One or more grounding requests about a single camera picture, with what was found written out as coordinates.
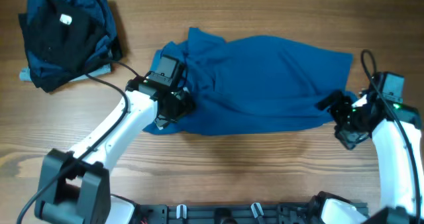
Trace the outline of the blue t-shirt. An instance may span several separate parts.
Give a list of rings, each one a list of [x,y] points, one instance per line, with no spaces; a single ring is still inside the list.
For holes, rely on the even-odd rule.
[[[170,135],[239,135],[302,131],[320,127],[331,116],[316,104],[344,91],[353,62],[335,52],[276,36],[251,36],[231,42],[191,28],[181,43],[170,42],[155,53],[187,65],[185,85],[195,110],[164,129]]]

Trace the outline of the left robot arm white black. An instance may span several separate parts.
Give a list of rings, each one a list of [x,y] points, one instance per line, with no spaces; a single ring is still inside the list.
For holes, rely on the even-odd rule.
[[[186,78],[149,72],[129,80],[119,104],[68,151],[43,159],[35,216],[48,223],[132,223],[136,204],[114,196],[110,174],[134,138],[149,125],[175,123],[194,108]]]

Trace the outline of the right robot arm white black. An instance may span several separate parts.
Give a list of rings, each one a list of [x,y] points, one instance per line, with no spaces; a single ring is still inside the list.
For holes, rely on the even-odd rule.
[[[381,209],[367,217],[351,202],[325,194],[308,217],[320,223],[422,223],[421,121],[416,109],[377,91],[357,101],[336,91],[316,107],[331,114],[335,137],[346,149],[372,140],[378,157]]]

